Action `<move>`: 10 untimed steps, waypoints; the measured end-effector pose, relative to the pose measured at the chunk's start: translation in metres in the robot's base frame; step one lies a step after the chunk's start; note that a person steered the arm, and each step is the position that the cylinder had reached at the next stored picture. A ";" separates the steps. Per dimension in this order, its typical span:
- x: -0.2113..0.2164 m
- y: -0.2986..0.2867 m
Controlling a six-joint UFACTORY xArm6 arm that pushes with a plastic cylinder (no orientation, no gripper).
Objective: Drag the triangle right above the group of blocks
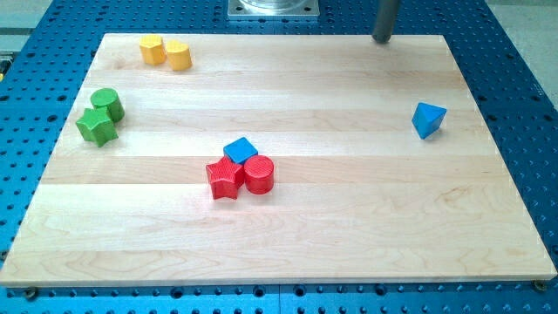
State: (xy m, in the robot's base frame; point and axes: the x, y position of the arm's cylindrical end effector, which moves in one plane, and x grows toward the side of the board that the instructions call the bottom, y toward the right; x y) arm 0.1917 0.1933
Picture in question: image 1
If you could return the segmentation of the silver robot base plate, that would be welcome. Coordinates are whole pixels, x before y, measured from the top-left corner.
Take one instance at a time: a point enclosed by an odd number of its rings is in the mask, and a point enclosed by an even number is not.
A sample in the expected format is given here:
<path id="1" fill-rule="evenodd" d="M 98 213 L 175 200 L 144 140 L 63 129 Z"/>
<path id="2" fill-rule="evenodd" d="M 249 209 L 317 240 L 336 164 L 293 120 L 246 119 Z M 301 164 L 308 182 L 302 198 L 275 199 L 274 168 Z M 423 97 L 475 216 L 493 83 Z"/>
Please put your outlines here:
<path id="1" fill-rule="evenodd" d="M 228 0 L 233 18 L 318 17 L 318 0 Z"/>

